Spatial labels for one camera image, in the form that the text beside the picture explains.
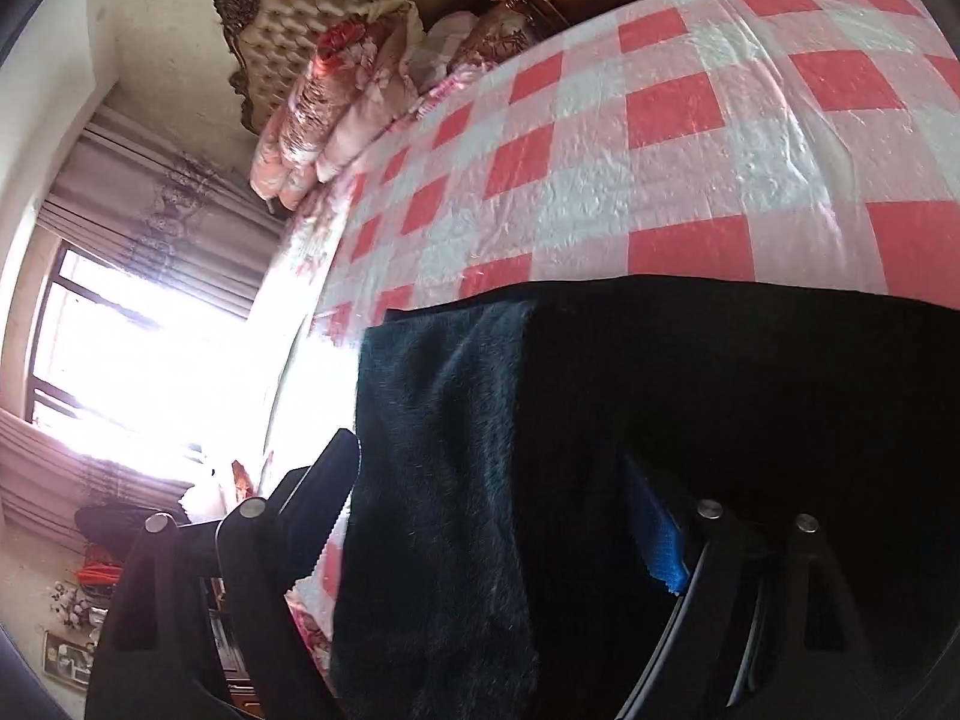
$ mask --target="dark fuzzy fabric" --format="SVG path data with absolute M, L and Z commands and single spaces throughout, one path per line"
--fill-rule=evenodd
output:
M 354 717 L 520 717 L 525 692 L 526 718 L 616 713 L 640 673 L 623 629 L 640 631 L 632 657 L 645 659 L 642 626 L 662 612 L 622 549 L 621 449 L 742 519 L 785 529 L 815 514 L 895 706 L 949 643 L 960 314 L 629 277 L 391 319 L 361 359 L 365 459 L 335 620 L 334 679 Z M 494 467 L 509 485 L 487 484 Z M 517 555 L 523 586 L 508 589 Z M 497 649 L 481 622 L 499 599 L 517 625 L 496 628 Z M 472 711 L 494 692 L 512 701 Z

